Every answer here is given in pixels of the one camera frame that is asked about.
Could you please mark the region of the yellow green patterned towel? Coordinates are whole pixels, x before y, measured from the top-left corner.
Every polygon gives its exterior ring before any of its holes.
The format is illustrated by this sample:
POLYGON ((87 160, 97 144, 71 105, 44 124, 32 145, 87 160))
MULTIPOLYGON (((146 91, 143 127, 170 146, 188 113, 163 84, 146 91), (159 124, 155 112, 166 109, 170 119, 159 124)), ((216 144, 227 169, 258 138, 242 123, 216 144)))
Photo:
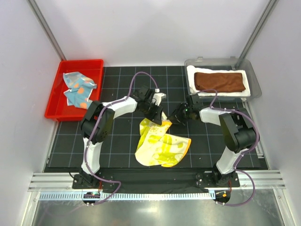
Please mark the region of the yellow green patterned towel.
POLYGON ((172 122, 162 114, 162 124, 148 119, 139 124, 140 139, 135 152, 136 160, 143 166, 173 167, 187 154, 191 139, 168 134, 172 122))

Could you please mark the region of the brown towel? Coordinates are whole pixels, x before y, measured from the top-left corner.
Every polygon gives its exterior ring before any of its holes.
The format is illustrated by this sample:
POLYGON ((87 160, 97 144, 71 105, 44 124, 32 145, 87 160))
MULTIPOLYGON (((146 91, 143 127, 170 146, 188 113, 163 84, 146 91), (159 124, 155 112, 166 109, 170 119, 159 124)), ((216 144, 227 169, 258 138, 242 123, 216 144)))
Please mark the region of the brown towel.
POLYGON ((243 92, 246 90, 243 84, 242 73, 194 73, 194 84, 198 91, 206 92, 243 92))

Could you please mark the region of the white towel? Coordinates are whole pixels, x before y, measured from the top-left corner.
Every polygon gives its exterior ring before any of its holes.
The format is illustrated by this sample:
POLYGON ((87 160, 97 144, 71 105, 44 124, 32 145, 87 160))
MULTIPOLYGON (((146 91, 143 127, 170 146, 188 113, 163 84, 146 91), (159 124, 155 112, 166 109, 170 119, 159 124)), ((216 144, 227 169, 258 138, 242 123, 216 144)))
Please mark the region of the white towel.
POLYGON ((200 97, 250 97, 251 88, 244 70, 211 70, 186 67, 190 93, 200 97))

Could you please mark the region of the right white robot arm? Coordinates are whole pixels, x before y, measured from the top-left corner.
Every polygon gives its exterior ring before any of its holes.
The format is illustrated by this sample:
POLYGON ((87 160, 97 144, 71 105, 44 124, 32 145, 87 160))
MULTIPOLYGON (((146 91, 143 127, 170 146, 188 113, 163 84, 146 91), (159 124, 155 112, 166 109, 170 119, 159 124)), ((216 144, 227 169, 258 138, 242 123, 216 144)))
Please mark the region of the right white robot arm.
POLYGON ((241 158, 255 149, 260 135, 254 121, 245 108, 205 107, 197 94, 188 95, 167 118, 173 124, 185 125, 188 120, 201 121, 222 129, 225 149, 213 166, 210 178, 216 186, 226 186, 233 177, 241 158))

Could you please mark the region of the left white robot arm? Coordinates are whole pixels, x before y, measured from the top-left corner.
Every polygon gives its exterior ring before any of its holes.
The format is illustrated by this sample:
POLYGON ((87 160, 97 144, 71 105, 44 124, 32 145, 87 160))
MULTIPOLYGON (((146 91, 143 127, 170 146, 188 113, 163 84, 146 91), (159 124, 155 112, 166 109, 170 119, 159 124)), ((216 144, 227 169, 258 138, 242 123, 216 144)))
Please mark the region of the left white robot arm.
POLYGON ((142 87, 133 94, 111 102, 94 101, 80 123, 84 142, 83 163, 74 177, 74 187, 96 188, 100 179, 100 155, 103 142, 112 129, 116 118, 133 112, 142 112, 151 122, 161 125, 166 94, 160 89, 142 87))

